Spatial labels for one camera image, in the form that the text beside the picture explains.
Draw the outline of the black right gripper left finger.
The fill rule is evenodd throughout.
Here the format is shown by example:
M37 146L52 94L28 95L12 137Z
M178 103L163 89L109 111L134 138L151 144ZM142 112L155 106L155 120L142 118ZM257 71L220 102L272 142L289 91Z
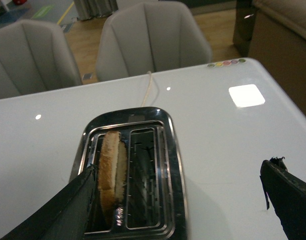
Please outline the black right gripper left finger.
M3 240L82 240L95 198L98 169L90 165Z

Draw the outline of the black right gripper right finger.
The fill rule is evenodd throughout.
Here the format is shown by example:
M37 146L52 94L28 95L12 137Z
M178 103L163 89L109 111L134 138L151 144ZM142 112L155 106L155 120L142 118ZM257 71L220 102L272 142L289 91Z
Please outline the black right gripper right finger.
M273 157L261 164L266 208L273 205L289 240L306 240L306 182L289 173L284 159Z

